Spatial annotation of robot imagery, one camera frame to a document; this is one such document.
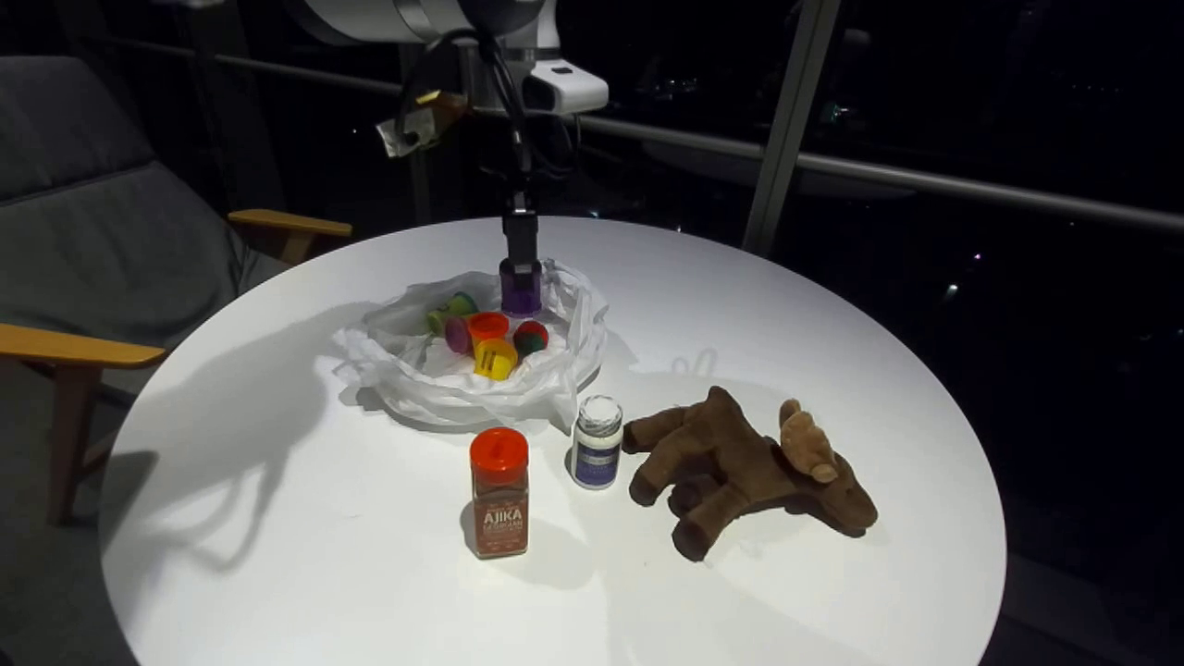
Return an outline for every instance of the table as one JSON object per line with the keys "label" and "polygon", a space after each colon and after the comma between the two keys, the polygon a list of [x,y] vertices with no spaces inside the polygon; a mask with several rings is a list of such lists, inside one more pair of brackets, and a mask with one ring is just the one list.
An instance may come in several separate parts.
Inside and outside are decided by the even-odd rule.
{"label": "table", "polygon": [[501,223],[447,223],[311,260],[200,325],[135,405],[103,482],[103,583],[144,666],[958,666],[999,615],[1006,530],[991,468],[946,388],[875,320],[758,257],[689,234],[539,218],[539,257],[606,298],[606,369],[628,415],[724,384],[750,422],[798,396],[882,523],[748,516],[684,563],[675,516],[578,490],[565,438],[533,446],[533,544],[463,542],[470,435],[359,405],[333,329],[412,282],[494,271]]}

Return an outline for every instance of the gray chair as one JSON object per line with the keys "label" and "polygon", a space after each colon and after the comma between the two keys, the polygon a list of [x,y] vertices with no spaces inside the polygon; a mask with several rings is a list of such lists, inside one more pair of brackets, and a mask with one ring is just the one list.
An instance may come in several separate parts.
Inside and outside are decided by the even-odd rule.
{"label": "gray chair", "polygon": [[[278,241],[278,260],[236,231]],[[0,364],[55,384],[49,519],[62,523],[103,378],[151,369],[261,274],[351,226],[266,206],[215,216],[72,55],[0,60]]]}

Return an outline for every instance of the spice jar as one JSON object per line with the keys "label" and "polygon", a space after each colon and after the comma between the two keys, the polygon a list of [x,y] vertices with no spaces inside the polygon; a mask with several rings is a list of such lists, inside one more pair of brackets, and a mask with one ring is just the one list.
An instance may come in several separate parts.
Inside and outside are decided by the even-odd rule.
{"label": "spice jar", "polygon": [[627,417],[611,396],[590,396],[578,412],[570,477],[605,490],[620,477]]}
{"label": "spice jar", "polygon": [[517,430],[480,430],[470,446],[473,469],[473,551],[509,559],[530,542],[530,447]]}

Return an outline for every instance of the brown stuffed toy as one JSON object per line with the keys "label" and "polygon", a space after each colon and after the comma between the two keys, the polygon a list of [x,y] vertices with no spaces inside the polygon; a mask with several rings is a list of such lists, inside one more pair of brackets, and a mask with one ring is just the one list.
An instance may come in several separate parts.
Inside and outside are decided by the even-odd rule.
{"label": "brown stuffed toy", "polygon": [[675,548],[697,563],[729,523],[768,509],[813,516],[848,538],[877,523],[855,469],[795,400],[781,408],[781,446],[758,438],[742,405],[713,384],[703,405],[628,422],[621,447],[649,453],[628,486],[637,504],[650,509],[675,486]]}

